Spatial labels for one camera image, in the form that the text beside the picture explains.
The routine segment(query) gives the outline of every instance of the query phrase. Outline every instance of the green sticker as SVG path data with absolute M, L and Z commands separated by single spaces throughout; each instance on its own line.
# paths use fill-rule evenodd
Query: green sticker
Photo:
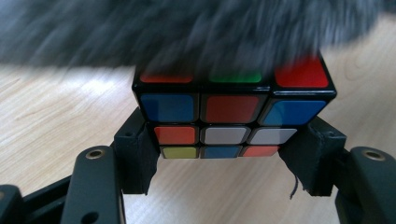
M 262 74 L 260 72 L 214 73 L 209 75 L 209 80 L 216 83 L 258 83 L 262 81 Z

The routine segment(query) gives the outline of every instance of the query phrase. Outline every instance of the gray fluffy fur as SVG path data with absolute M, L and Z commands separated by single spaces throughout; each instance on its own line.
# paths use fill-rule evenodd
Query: gray fluffy fur
M 0 63 L 260 69 L 365 35 L 395 0 L 2 0 Z

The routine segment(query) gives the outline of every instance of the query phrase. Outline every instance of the rubik's cube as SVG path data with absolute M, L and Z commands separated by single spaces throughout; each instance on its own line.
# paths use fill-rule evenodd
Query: rubik's cube
M 137 69 L 133 90 L 166 159 L 272 156 L 336 95 L 320 56 L 271 76 Z

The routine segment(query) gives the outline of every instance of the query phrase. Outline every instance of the screw hole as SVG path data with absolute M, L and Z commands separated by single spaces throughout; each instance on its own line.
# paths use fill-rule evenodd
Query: screw hole
M 92 224 L 96 222 L 96 220 L 99 218 L 99 214 L 97 212 L 90 212 L 86 214 L 82 219 L 81 223 L 82 224 Z
M 381 153 L 374 152 L 372 150 L 364 150 L 363 155 L 373 161 L 384 161 L 385 160 L 385 157 Z
M 105 151 L 102 149 L 96 149 L 93 151 L 90 151 L 85 155 L 85 157 L 89 160 L 95 160 L 101 158 L 105 154 Z

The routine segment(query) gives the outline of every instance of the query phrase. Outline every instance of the wooden floor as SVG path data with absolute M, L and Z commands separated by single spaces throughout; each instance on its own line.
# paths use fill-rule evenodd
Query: wooden floor
M 396 157 L 396 20 L 358 43 L 324 50 L 338 90 L 320 116 L 346 148 Z M 24 195 L 70 175 L 77 154 L 108 145 L 136 108 L 133 68 L 0 66 L 0 184 Z M 125 196 L 129 223 L 338 223 L 334 197 L 312 198 L 277 154 L 225 161 L 164 160 L 148 196 Z

